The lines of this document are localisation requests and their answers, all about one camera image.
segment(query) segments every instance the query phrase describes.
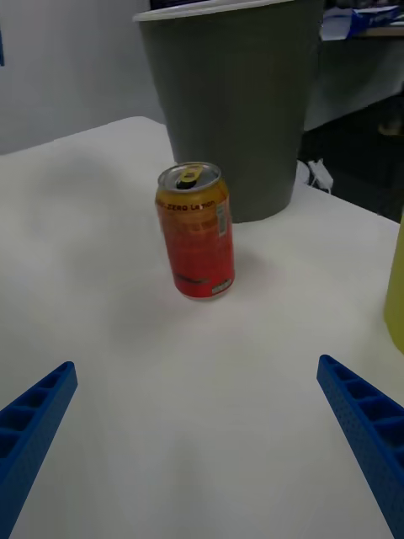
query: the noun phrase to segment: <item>can tab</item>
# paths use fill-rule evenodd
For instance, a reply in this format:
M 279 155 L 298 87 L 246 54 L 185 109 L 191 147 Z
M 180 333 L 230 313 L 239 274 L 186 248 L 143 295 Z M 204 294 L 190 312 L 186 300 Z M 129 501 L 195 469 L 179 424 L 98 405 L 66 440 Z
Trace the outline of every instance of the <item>can tab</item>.
M 203 170 L 204 168 L 200 165 L 187 167 L 179 176 L 177 187 L 179 189 L 191 189 L 196 185 L 196 182 L 198 181 Z

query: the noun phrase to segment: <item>white wall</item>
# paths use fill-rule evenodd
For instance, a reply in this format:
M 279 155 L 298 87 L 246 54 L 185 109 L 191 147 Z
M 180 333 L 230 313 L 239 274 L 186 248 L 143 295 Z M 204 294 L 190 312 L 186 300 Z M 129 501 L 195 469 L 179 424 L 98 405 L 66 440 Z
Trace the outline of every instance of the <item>white wall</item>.
M 404 40 L 323 43 L 305 129 L 385 99 L 404 83 Z
M 141 36 L 148 0 L 2 0 L 0 153 L 145 115 L 163 121 Z

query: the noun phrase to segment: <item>white table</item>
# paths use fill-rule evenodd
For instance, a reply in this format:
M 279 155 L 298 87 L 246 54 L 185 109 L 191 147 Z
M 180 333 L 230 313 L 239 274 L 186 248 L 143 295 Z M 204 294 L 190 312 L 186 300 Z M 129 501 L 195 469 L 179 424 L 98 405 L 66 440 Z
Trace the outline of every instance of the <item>white table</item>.
M 172 159 L 142 118 L 0 158 L 0 408 L 64 360 L 79 380 L 13 539 L 391 538 L 316 367 L 404 403 L 398 226 L 301 186 L 192 302 L 153 206 Z

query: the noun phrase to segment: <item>soda can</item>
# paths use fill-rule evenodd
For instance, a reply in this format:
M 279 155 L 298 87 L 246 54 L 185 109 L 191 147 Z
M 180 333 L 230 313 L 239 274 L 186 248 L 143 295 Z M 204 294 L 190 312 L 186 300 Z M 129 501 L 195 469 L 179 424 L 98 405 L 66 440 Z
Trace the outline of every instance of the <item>soda can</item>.
M 183 163 L 158 179 L 157 212 L 175 286 L 209 299 L 234 281 L 229 191 L 209 163 Z

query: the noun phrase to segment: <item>floor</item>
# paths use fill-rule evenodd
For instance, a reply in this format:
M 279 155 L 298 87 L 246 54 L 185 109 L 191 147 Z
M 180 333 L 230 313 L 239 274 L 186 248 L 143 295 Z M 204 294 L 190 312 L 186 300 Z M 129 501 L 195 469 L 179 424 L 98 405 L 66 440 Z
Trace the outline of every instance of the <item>floor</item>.
M 404 118 L 403 105 L 402 95 L 373 104 L 306 132 L 300 147 L 301 160 L 324 159 L 333 195 L 394 221 L 404 205 L 404 136 L 378 128 Z

